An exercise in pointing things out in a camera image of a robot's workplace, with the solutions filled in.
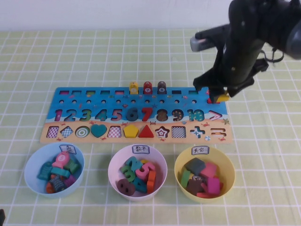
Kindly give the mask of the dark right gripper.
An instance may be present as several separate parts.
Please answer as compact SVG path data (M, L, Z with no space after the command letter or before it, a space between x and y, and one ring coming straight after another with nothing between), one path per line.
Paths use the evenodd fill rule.
M244 88L253 85L253 77L266 70L266 61L258 59L263 41L248 38L229 25L197 32L193 36L193 51L217 48L214 65L195 78L196 90L208 87L212 104L218 103L224 93L234 97Z

